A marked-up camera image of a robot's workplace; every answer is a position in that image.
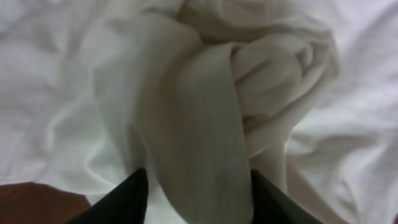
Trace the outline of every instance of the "wooden floor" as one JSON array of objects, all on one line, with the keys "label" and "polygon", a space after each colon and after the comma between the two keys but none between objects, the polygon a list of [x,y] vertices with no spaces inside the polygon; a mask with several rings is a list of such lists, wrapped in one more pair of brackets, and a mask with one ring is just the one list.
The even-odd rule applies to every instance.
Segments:
[{"label": "wooden floor", "polygon": [[0,186],[1,224],[61,224],[89,207],[84,196],[46,185]]}]

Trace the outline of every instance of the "white fabric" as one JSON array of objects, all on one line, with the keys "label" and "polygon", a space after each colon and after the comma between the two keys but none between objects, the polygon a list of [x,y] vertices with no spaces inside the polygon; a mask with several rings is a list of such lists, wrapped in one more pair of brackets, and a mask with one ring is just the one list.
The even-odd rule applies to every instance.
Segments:
[{"label": "white fabric", "polygon": [[[48,158],[35,181],[98,195],[144,166],[167,196],[149,195],[146,223],[175,211],[188,223],[250,223],[248,155],[271,145],[284,152],[293,125],[338,73],[335,50],[310,18],[251,27],[228,24],[211,7],[70,1],[11,30],[2,40],[7,84],[52,79],[42,86],[50,102],[25,132],[26,151]],[[241,13],[250,22],[252,11]],[[284,178],[275,184],[284,189]],[[178,222],[177,214],[169,221]]]},{"label": "white fabric", "polygon": [[289,195],[327,223],[391,224],[398,214],[398,1],[303,3],[335,31],[344,74],[292,132]]}]

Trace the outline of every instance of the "brown wooden surface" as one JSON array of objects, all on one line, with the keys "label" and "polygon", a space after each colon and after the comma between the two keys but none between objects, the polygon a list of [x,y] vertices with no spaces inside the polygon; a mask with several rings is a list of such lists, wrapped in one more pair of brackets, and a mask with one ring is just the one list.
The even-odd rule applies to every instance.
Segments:
[{"label": "brown wooden surface", "polygon": [[46,185],[0,186],[1,224],[61,224],[89,207],[84,196]]}]

